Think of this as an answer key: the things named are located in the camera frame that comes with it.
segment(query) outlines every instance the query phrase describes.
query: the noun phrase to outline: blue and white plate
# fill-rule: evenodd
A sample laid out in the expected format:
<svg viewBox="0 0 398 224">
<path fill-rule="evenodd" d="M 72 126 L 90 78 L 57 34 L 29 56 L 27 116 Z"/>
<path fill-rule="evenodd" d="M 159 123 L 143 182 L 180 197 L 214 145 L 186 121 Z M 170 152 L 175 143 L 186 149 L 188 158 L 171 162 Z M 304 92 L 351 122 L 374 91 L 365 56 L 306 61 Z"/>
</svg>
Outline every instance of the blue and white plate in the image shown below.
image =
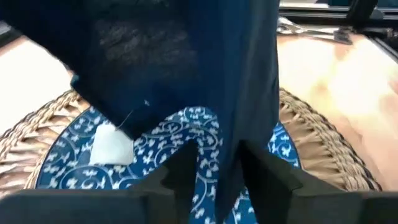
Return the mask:
<svg viewBox="0 0 398 224">
<path fill-rule="evenodd" d="M 185 141 L 200 147 L 199 170 L 191 223 L 214 223 L 220 138 L 217 117 L 208 109 L 185 108 L 134 141 L 134 162 L 129 166 L 89 166 L 96 127 L 109 121 L 90 108 L 74 120 L 51 147 L 37 180 L 37 189 L 126 189 L 160 166 Z M 300 167 L 296 148 L 280 123 L 266 150 Z M 243 190 L 227 223 L 256 223 L 247 190 Z"/>
</svg>

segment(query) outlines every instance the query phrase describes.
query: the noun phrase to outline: white paper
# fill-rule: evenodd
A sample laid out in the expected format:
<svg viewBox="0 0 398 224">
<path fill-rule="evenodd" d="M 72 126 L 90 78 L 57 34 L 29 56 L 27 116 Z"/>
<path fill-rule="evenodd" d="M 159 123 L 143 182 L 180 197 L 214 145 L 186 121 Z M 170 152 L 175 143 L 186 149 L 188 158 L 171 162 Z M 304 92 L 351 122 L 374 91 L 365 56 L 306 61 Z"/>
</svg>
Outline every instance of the white paper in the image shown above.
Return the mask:
<svg viewBox="0 0 398 224">
<path fill-rule="evenodd" d="M 134 159 L 134 141 L 112 124 L 97 127 L 89 164 L 127 166 Z"/>
</svg>

